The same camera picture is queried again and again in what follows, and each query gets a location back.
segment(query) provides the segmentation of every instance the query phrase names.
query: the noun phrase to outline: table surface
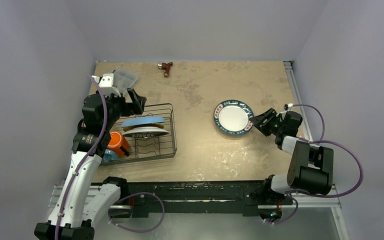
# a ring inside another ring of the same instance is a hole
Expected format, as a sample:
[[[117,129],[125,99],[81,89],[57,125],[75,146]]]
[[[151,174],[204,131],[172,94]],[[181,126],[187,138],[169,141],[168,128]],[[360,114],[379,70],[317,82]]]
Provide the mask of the table surface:
[[[229,136],[213,120],[215,107],[225,100],[248,104],[254,115],[293,103],[281,61],[174,62],[168,78],[156,62],[99,62],[94,74],[102,76],[120,66],[139,75],[134,89],[147,97],[147,105],[173,105],[177,153],[173,158],[100,166],[94,182],[108,176],[129,182],[262,180],[287,172],[291,156],[277,148],[273,135],[265,137],[252,128],[242,136]],[[95,91],[92,85],[89,93]]]

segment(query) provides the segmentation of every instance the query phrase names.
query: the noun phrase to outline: clear plastic bag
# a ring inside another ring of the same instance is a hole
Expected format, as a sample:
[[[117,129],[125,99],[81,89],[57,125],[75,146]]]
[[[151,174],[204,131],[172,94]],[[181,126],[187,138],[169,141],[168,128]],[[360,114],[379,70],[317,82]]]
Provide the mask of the clear plastic bag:
[[[137,73],[129,71],[124,67],[118,67],[112,73],[114,74],[114,82],[120,85],[117,88],[123,97],[127,95],[127,89],[133,88],[139,78]]]

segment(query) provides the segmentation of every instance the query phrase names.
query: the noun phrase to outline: black base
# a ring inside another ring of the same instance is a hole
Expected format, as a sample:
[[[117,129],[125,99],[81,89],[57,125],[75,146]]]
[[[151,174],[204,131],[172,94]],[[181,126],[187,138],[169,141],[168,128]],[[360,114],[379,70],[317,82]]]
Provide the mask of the black base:
[[[258,205],[277,205],[279,200],[282,205],[292,205],[290,198],[270,190],[270,182],[271,177],[246,181],[129,182],[127,185],[130,194],[149,192],[160,197],[166,213],[251,217],[259,216]],[[123,205],[128,204],[127,200],[123,202]],[[134,197],[133,218],[147,218],[149,213],[161,212],[156,198],[150,195]]]
[[[36,224],[34,235],[39,240],[54,240],[55,226],[50,222]],[[81,227],[70,228],[70,226],[59,228],[59,240],[92,240],[95,229],[91,227],[91,220],[83,221]]]

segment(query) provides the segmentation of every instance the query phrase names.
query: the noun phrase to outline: dish rack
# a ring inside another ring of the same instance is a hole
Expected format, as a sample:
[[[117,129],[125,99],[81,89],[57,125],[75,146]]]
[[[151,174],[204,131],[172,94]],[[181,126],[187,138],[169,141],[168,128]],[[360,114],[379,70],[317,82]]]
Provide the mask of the dish rack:
[[[111,128],[111,131],[119,131],[123,134],[123,122],[144,116],[163,117],[165,122],[161,124],[164,125],[164,129],[167,130],[169,134],[150,138],[126,137],[130,145],[128,150],[130,156],[121,156],[115,161],[103,162],[100,164],[101,166],[168,159],[175,156],[177,151],[175,115],[171,103],[145,106],[142,115],[120,118]]]

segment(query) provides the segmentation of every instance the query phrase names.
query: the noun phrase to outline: orange cup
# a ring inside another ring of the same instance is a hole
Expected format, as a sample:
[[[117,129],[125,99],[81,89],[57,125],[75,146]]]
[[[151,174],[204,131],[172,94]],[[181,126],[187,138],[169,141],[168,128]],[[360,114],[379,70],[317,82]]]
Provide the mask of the orange cup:
[[[110,133],[111,140],[108,143],[108,149],[114,151],[119,157],[129,156],[130,145],[127,142],[126,138],[118,131],[112,131]]]

